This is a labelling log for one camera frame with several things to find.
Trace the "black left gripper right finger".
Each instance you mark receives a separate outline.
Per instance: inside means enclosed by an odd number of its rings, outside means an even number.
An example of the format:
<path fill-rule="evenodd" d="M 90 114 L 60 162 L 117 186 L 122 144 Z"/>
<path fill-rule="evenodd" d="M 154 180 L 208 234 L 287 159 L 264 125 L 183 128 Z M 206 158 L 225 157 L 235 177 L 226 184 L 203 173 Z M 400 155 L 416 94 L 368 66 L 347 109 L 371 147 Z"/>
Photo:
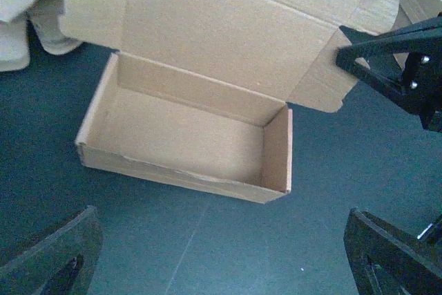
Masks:
<path fill-rule="evenodd" d="M 441 217 L 412 236 L 352 209 L 344 244 L 359 294 L 441 293 Z"/>

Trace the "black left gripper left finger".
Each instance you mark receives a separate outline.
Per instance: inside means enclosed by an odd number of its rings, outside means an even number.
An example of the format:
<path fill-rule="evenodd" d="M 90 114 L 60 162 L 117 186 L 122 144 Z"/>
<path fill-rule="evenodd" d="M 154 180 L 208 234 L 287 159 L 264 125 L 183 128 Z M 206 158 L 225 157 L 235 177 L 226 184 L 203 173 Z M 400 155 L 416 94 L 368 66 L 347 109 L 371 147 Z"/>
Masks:
<path fill-rule="evenodd" d="M 87 294 L 103 244 L 88 205 L 1 250 L 2 294 Z"/>

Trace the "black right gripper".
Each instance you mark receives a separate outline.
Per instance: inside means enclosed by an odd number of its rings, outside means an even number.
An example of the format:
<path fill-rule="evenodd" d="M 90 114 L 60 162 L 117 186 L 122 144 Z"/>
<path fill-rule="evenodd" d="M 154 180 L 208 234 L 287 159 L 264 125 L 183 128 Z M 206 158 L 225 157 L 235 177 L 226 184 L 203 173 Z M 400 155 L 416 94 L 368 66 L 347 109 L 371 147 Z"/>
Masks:
<path fill-rule="evenodd" d="M 337 67 L 440 133 L 441 16 L 378 36 L 339 29 L 351 44 L 337 50 Z"/>

